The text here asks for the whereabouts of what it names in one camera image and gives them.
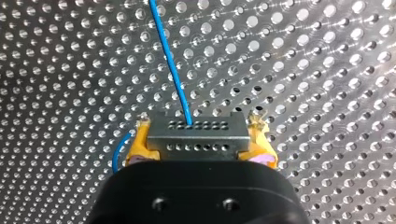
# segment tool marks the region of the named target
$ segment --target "screw hole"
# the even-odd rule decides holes
[[[223,208],[227,212],[234,212],[240,209],[239,202],[234,199],[226,199],[223,201]]]
[[[195,149],[195,151],[199,151],[201,149],[201,145],[199,145],[199,144],[195,145],[194,149]]]

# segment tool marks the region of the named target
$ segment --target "small hole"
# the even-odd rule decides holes
[[[223,208],[227,212],[233,212],[233,211],[237,211],[240,209],[239,202],[237,202],[234,199],[226,199],[223,201],[222,204],[223,204]]]
[[[261,91],[262,87],[261,86],[255,86],[253,89],[254,89],[254,91]]]
[[[152,202],[152,209],[156,210],[157,212],[161,212],[168,208],[168,203],[164,198],[156,198]]]
[[[184,146],[184,149],[186,149],[186,151],[190,151],[192,150],[192,145],[186,145]]]
[[[218,150],[220,150],[220,146],[219,145],[213,145],[212,149],[214,151],[218,151]]]

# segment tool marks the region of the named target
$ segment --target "metal surface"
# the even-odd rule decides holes
[[[250,137],[245,117],[198,117],[193,125],[184,119],[153,116],[148,131],[148,149],[158,150],[161,160],[234,161],[248,150]]]
[[[396,220],[394,0],[158,5],[193,115],[267,110],[314,223]],[[0,27],[0,221],[82,223],[138,115],[180,115],[147,2],[2,1]]]

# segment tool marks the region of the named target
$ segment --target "blue cable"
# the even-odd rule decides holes
[[[125,142],[131,138],[131,136],[132,135],[129,132],[125,134],[125,136],[121,139],[119,145],[117,146],[116,150],[113,153],[113,160],[111,164],[111,168],[113,169],[113,174],[115,174],[119,170],[119,155],[121,148],[125,145]]]
[[[157,11],[157,4],[155,0],[148,0],[149,7],[151,9],[152,17],[154,18],[155,25],[157,27],[158,35],[160,36],[161,44],[163,45],[163,53],[166,55],[166,61],[168,62],[169,69],[171,70],[172,78],[175,83],[178,98],[180,98],[181,106],[183,107],[184,117],[188,125],[192,125],[191,113],[189,110],[189,104],[187,103],[184,91],[181,89],[180,79],[178,78],[177,69],[172,58],[171,50],[169,49],[168,41],[166,40],[165,32],[163,30],[163,23],[161,22],[160,15]]]

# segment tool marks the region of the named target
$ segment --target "hole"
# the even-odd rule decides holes
[[[186,37],[186,36],[189,36],[190,35],[190,28],[188,27],[188,26],[182,26],[181,28],[180,28],[180,35],[181,36],[184,36],[184,37]]]
[[[309,16],[309,11],[306,8],[302,8],[297,12],[297,19],[299,21],[305,21]]]
[[[238,74],[238,68],[235,65],[230,66],[230,68],[228,69],[228,75],[233,77],[236,74]]]
[[[152,209],[156,210],[157,212],[162,212],[167,208],[168,208],[168,203],[164,198],[156,198],[152,202]]]
[[[259,19],[255,16],[250,16],[247,18],[247,26],[252,28],[255,27],[259,23]]]
[[[304,46],[309,42],[309,36],[308,35],[300,35],[297,39],[297,43],[300,46]]]
[[[363,10],[365,8],[366,8],[366,4],[363,1],[358,1],[355,4],[353,4],[353,6],[352,6],[352,10],[356,14],[359,14],[359,13],[363,12]]]
[[[236,13],[237,15],[243,14],[243,13],[244,13],[244,8],[243,8],[243,7],[236,7],[236,8],[235,8],[235,13]]]
[[[199,0],[198,1],[198,8],[201,10],[207,9],[209,7],[209,1],[208,0]]]
[[[327,33],[323,36],[323,40],[324,40],[326,43],[328,43],[328,44],[332,43],[332,42],[334,41],[334,39],[335,39],[335,32],[332,32],[332,31],[327,32]]]
[[[252,74],[259,73],[261,69],[262,69],[262,66],[257,63],[254,63],[253,65],[250,66],[250,72]]]
[[[280,49],[285,44],[285,41],[282,38],[277,37],[273,40],[272,44],[273,44],[274,49]]]
[[[184,146],[184,149],[186,149],[186,151],[190,151],[192,150],[192,145],[186,145]]]
[[[240,209],[239,202],[235,199],[226,199],[222,202],[224,210],[227,212],[234,212]]]
[[[223,23],[223,28],[226,31],[231,31],[235,27],[235,24],[233,23],[232,20],[226,20]]]
[[[220,0],[221,4],[224,6],[228,6],[231,4],[233,0]]]
[[[213,145],[212,149],[214,151],[218,151],[218,150],[220,150],[220,146],[219,145]]]
[[[207,46],[204,50],[204,54],[206,57],[212,57],[215,54],[215,49],[211,46]]]
[[[239,92],[240,92],[240,90],[237,87],[234,87],[234,88],[231,89],[231,95],[232,96],[237,95]]]
[[[210,32],[212,32],[212,25],[210,25],[210,23],[208,23],[208,22],[204,22],[204,23],[202,24],[202,26],[201,26],[201,32],[202,32],[204,35],[209,34]]]
[[[176,11],[178,13],[184,13],[187,11],[187,5],[184,2],[178,2],[176,5]]]
[[[337,12],[337,8],[334,5],[328,5],[324,8],[323,13],[326,17],[332,17],[335,12]]]
[[[279,24],[283,21],[283,14],[280,12],[275,12],[272,17],[271,21],[273,24]]]
[[[235,45],[235,44],[228,44],[228,45],[225,47],[225,51],[226,51],[228,54],[234,54],[234,53],[236,52],[236,45]]]
[[[256,50],[259,49],[259,47],[260,47],[260,43],[259,43],[259,41],[257,41],[257,40],[253,40],[253,41],[251,41],[251,42],[248,44],[248,49],[249,49],[250,51],[256,51]]]

